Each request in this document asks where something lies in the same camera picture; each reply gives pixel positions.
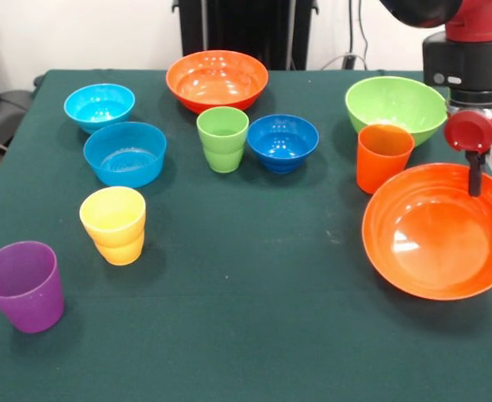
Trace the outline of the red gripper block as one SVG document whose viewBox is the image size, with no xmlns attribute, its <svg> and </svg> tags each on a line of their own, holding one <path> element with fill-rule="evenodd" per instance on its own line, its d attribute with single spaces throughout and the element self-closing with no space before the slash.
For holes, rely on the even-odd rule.
<svg viewBox="0 0 492 402">
<path fill-rule="evenodd" d="M 492 108 L 448 109 L 443 134 L 456 151 L 465 151 L 469 163 L 469 195 L 481 195 L 484 155 L 492 147 Z"/>
</svg>

